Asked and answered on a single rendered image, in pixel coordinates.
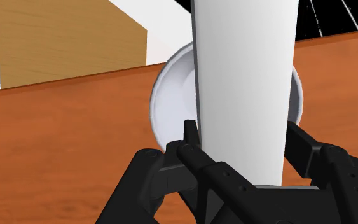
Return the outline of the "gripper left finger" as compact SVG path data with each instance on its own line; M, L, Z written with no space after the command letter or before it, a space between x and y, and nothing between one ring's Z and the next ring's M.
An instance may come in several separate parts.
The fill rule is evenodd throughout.
M200 147L196 122L184 121L184 139L166 152L139 150L129 163L95 224L159 224L155 213L178 193L197 224L259 224L256 206L245 196L256 190L225 162Z

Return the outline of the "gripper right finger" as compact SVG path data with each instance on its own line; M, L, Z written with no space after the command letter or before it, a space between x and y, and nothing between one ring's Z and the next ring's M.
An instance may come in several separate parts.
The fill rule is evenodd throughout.
M333 193L341 224L358 224L358 158L287 123L285 158L311 185Z

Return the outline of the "tall white cup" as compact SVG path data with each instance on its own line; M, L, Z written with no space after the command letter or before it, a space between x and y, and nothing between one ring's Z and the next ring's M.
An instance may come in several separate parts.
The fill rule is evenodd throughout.
M191 0L202 150L282 183L299 0Z

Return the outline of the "white plate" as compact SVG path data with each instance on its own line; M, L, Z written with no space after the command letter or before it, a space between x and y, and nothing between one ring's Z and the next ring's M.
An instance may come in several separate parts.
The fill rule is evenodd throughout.
M247 71L234 66L236 70L229 69L229 81L239 81L241 87L249 87L245 81L249 74ZM190 42L180 48L164 65L153 85L149 119L157 143L166 150L169 142L183 139L185 120L197 120L196 83L193 43ZM239 84L235 90L239 93ZM303 113L303 87L297 70L293 66L291 78L291 91L289 99L288 120L299 125Z

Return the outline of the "light wooden cabinet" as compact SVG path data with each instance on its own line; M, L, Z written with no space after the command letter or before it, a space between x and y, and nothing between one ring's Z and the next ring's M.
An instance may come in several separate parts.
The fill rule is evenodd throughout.
M144 66L146 39L109 0L0 0L1 88Z

